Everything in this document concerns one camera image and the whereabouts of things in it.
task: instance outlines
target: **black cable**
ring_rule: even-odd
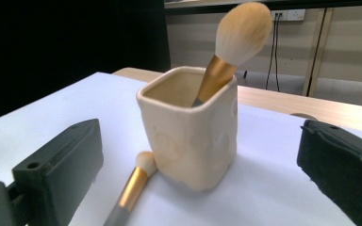
[[[281,17],[281,13],[278,14],[278,19],[277,21],[277,29],[276,29],[276,33],[275,33],[275,80],[277,81],[277,90],[278,92],[280,91],[280,86],[278,84],[278,61],[277,61],[277,49],[278,49],[278,24],[280,23],[280,17]]]
[[[267,87],[269,85],[270,71],[272,70],[272,53],[274,52],[275,29],[276,29],[275,25],[276,25],[276,17],[274,18],[274,26],[273,26],[274,30],[272,31],[272,46],[271,46],[271,56],[270,56],[270,67],[269,67],[269,73],[267,74],[266,89],[267,89]]]

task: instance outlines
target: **white cup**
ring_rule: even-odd
[[[191,107],[204,74],[204,68],[175,68],[137,92],[157,168],[194,190],[215,187],[237,152],[237,80]]]

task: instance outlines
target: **electrical outlet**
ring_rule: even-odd
[[[288,21],[304,20],[305,9],[290,9],[288,10]]]
[[[271,12],[271,18],[273,21],[275,21],[275,16],[276,18],[278,18],[279,16],[279,21],[286,21],[288,19],[288,11],[287,10],[273,10]]]

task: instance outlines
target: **brush lying on table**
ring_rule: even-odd
[[[145,187],[148,178],[157,170],[154,155],[151,152],[141,152],[137,155],[135,168],[105,221],[105,226],[125,225],[132,208]]]
[[[227,84],[237,67],[262,49],[271,30],[272,16],[265,5],[249,2],[231,9],[220,21],[215,55],[192,106],[206,102]]]

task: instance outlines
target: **gold ferrule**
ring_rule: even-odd
[[[213,56],[206,68],[205,76],[198,92],[198,99],[202,102],[210,99],[232,79],[236,70],[236,66],[223,61],[218,56]]]
[[[135,202],[137,202],[137,199],[147,181],[148,174],[146,174],[146,172],[141,168],[134,168],[123,189],[118,204],[130,212],[134,207]]]

